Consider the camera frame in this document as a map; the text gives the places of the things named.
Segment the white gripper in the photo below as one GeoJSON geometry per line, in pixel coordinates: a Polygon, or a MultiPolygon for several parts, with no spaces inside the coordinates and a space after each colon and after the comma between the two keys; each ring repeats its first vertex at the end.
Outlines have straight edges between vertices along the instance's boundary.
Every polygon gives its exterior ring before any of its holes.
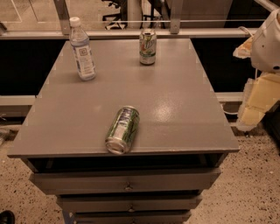
{"type": "Polygon", "coordinates": [[[265,114],[280,100],[280,9],[273,10],[255,33],[239,45],[233,56],[239,59],[251,57],[252,67],[261,76],[248,79],[239,107],[236,128],[251,131],[265,114]]]}

